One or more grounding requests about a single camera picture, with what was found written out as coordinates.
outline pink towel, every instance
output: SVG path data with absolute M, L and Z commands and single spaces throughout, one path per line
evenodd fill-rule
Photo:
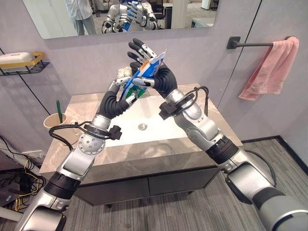
M 261 64 L 246 83 L 240 98 L 255 101 L 260 94 L 276 94 L 281 90 L 295 59 L 299 40 L 290 37 L 270 47 Z

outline sink basin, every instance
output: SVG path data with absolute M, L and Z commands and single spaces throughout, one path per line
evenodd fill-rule
M 122 136 L 120 140 L 106 140 L 106 147 L 187 137 L 172 117 L 163 120 L 159 116 L 163 102 L 162 97 L 138 99 L 126 112 L 112 119 L 110 127 L 120 126 Z

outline dark gray cabinet door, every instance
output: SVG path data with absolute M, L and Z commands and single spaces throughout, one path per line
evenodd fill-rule
M 92 205 L 150 196 L 147 178 L 80 187 L 75 194 Z
M 150 195 L 201 189 L 218 172 L 218 168 L 149 177 Z

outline stone countertop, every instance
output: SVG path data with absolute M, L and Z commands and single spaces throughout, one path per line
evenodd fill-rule
M 195 86 L 199 86 L 199 84 L 179 85 L 178 88 L 186 93 Z M 200 90 L 198 95 L 197 103 L 204 109 L 205 93 Z M 65 114 L 79 123 L 91 121 L 103 96 L 104 93 L 74 95 Z M 142 98 L 158 96 L 159 94 L 154 89 L 148 89 Z M 243 145 L 210 100 L 208 101 L 208 117 L 235 145 Z M 69 150 L 66 146 L 53 139 L 40 173 L 50 178 L 68 153 Z M 187 137 L 111 146 L 105 147 L 96 156 L 95 162 L 82 184 L 214 165 L 215 162 Z

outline gray carpet floor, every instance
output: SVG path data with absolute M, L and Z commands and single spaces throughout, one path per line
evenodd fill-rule
M 277 188 L 308 206 L 308 176 L 276 140 L 246 143 L 273 165 Z M 192 194 L 178 193 L 91 206 L 73 197 L 65 212 L 65 231 L 263 231 L 253 206 L 240 203 L 219 173 Z M 15 222 L 0 219 L 0 229 L 12 231 Z

